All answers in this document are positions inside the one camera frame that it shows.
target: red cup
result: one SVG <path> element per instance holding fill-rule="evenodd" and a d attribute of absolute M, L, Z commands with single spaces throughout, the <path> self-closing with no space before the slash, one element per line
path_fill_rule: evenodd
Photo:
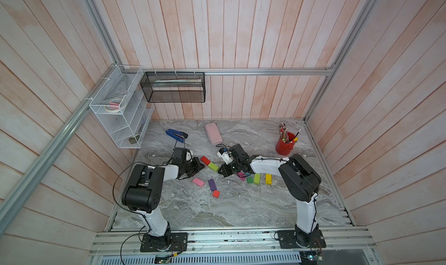
<path fill-rule="evenodd" d="M 288 138 L 291 141 L 294 138 L 296 138 L 296 136 L 292 133 L 288 133 Z M 288 156 L 289 153 L 293 150 L 294 144 L 296 144 L 296 142 L 291 144 L 286 144 L 285 142 L 282 141 L 282 139 L 279 138 L 279 141 L 277 142 L 276 145 L 276 152 L 278 152 L 282 156 Z"/>

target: white wire basket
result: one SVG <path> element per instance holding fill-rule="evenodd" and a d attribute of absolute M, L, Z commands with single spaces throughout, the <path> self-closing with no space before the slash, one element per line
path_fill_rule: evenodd
<path fill-rule="evenodd" d="M 95 95 L 90 108 L 119 148 L 139 149 L 154 106 L 147 109 L 139 66 L 117 66 Z"/>
<path fill-rule="evenodd" d="M 95 114 L 122 115 L 142 76 L 140 66 L 116 66 L 93 98 L 90 108 Z"/>

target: marble tabletop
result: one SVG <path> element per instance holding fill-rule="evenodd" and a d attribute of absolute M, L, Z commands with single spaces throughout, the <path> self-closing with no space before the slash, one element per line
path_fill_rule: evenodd
<path fill-rule="evenodd" d="M 345 225 L 339 203 L 327 183 L 321 163 L 315 155 L 302 121 L 298 119 L 277 120 L 166 120 L 151 121 L 143 140 L 137 161 L 159 165 L 172 155 L 175 139 L 165 134 L 172 128 L 186 132 L 186 143 L 177 142 L 193 151 L 194 156 L 206 156 L 220 166 L 223 160 L 217 157 L 218 148 L 207 137 L 205 125 L 216 123 L 223 143 L 232 146 L 241 144 L 248 155 L 280 157 L 275 146 L 278 141 L 279 122 L 285 122 L 289 132 L 299 129 L 298 141 L 293 153 L 302 155 L 322 178 L 316 202 L 316 220 L 320 225 Z M 273 176 L 272 185 L 265 184 L 261 175 L 260 184 L 247 184 L 236 175 L 224 178 L 206 167 L 195 175 L 205 182 L 203 187 L 192 179 L 170 180 L 163 184 L 160 207 L 172 228 L 179 227 L 293 227 L 296 223 L 296 200 L 289 193 L 281 177 Z M 215 198 L 207 181 L 214 179 L 220 196 Z M 133 213 L 118 212 L 114 229 L 141 228 L 141 218 Z"/>

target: wooden wall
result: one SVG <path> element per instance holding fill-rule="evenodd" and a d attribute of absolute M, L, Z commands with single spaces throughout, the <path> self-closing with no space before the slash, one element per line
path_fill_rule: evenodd
<path fill-rule="evenodd" d="M 327 67 L 366 0 L 95 0 L 124 64 Z M 212 76 L 205 103 L 156 103 L 155 119 L 304 117 L 324 77 Z"/>
<path fill-rule="evenodd" d="M 81 0 L 0 0 L 0 24 L 3 201 L 112 60 Z M 83 264 L 130 159 L 89 115 L 0 238 L 0 263 Z"/>
<path fill-rule="evenodd" d="M 309 121 L 387 264 L 446 262 L 445 1 L 381 0 Z"/>

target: yellow block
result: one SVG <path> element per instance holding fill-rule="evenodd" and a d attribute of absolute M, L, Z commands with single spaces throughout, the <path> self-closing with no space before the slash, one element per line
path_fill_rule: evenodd
<path fill-rule="evenodd" d="M 266 174 L 266 176 L 265 176 L 265 183 L 266 183 L 267 185 L 271 185 L 271 184 L 272 184 L 272 177 L 271 177 L 271 174 Z"/>

